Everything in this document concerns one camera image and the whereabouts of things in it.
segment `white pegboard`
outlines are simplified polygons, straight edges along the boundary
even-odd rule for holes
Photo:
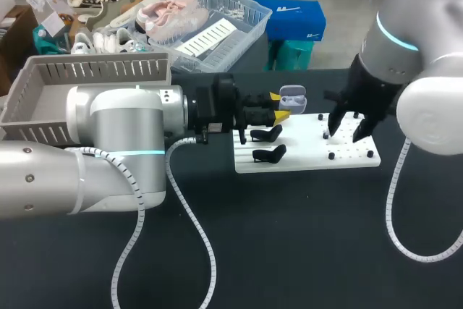
[[[323,132],[328,128],[328,114],[323,114],[323,121],[318,120],[318,114],[291,116],[281,124],[283,132],[274,143],[251,141],[251,130],[271,128],[249,127],[245,131],[245,145],[239,142],[238,132],[233,131],[235,170],[246,174],[379,166],[381,157],[372,137],[352,143],[352,135],[361,120],[362,115],[355,119],[354,113],[347,113],[334,137],[327,140],[323,139]],[[286,145],[286,154],[279,163],[254,162],[254,150],[272,151],[281,144]],[[372,158],[367,157],[370,150],[374,152]],[[335,154],[334,160],[328,159],[330,152]]]

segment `coiled cable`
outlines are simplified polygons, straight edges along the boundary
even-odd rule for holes
[[[79,151],[81,153],[86,153],[90,155],[100,156],[101,158],[107,160],[110,164],[115,166],[122,175],[125,176],[127,181],[130,183],[130,187],[132,188],[133,194],[137,198],[137,207],[138,207],[138,218],[137,218],[137,226],[135,227],[135,231],[133,232],[132,236],[130,237],[129,242],[127,243],[124,251],[119,256],[119,260],[116,263],[116,268],[114,269],[113,276],[111,279],[111,301],[113,304],[114,309],[120,309],[119,299],[117,297],[117,285],[119,283],[119,276],[121,274],[122,266],[124,265],[127,256],[130,253],[130,250],[133,248],[135,243],[137,242],[138,237],[143,228],[143,223],[145,222],[145,204],[143,202],[143,197],[140,192],[140,188],[138,187],[138,183],[133,177],[130,170],[117,159],[116,156],[111,155],[103,150],[99,150],[97,148],[69,148],[68,151]]]
[[[386,226],[388,229],[389,237],[391,238],[394,245],[399,249],[401,253],[406,255],[408,258],[412,260],[422,262],[422,263],[432,263],[445,260],[446,258],[452,256],[462,245],[463,245],[463,231],[459,235],[458,239],[451,247],[447,250],[439,253],[437,255],[432,256],[420,256],[403,246],[399,238],[396,236],[396,232],[394,231],[394,226],[392,225],[392,203],[394,201],[394,194],[396,192],[397,182],[399,181],[400,171],[402,170],[402,166],[404,165],[405,158],[407,157],[408,150],[410,148],[410,139],[406,138],[404,142],[404,146],[402,147],[402,151],[399,155],[399,159],[397,160],[396,168],[394,170],[394,174],[392,175],[391,185],[389,186],[388,197],[386,200]]]
[[[169,181],[172,184],[172,187],[174,188],[175,193],[177,194],[177,197],[180,199],[180,203],[183,205],[185,211],[187,212],[188,216],[190,217],[192,223],[195,225],[197,232],[200,234],[201,238],[203,239],[204,245],[206,250],[208,251],[209,255],[209,261],[211,263],[211,280],[209,282],[209,288],[208,292],[204,298],[203,303],[201,303],[200,309],[206,309],[209,305],[209,302],[212,299],[214,289],[216,288],[216,280],[217,280],[217,267],[216,267],[216,257],[214,256],[214,251],[212,250],[211,243],[209,242],[209,239],[207,235],[205,234],[203,228],[201,227],[200,223],[196,219],[196,216],[190,209],[190,206],[188,205],[187,201],[185,200],[182,192],[180,191],[177,183],[175,182],[174,176],[172,175],[172,170],[171,170],[171,156],[172,153],[175,151],[176,148],[182,145],[186,144],[196,144],[196,139],[194,137],[187,137],[185,139],[181,139],[177,142],[175,142],[170,149],[166,153],[166,172],[167,172],[167,177],[169,178]]]

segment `pink sneaker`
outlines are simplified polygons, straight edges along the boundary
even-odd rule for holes
[[[137,13],[137,29],[141,33],[145,33],[147,22],[157,22],[165,14],[172,12],[178,12],[184,9],[186,6],[192,5],[192,7],[199,6],[197,0],[161,0],[155,4],[150,4]]]
[[[208,18],[209,11],[200,7],[187,12],[166,12],[159,20],[146,23],[146,34],[163,43],[200,29]]]

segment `gray plastic basket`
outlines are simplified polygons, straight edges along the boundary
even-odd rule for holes
[[[168,54],[99,54],[30,57],[0,115],[7,140],[74,145],[66,125],[66,99],[77,85],[170,85]]]

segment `white plastic basket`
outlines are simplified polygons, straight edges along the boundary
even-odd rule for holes
[[[172,58],[172,67],[184,72],[227,72],[266,30],[272,11],[253,0],[198,0],[200,7],[209,11],[209,19],[199,30],[173,37],[162,43],[150,39],[156,52],[167,52]],[[187,16],[186,8],[180,15]],[[233,24],[235,30],[220,44],[198,57],[188,56],[176,50],[189,39],[221,19]]]

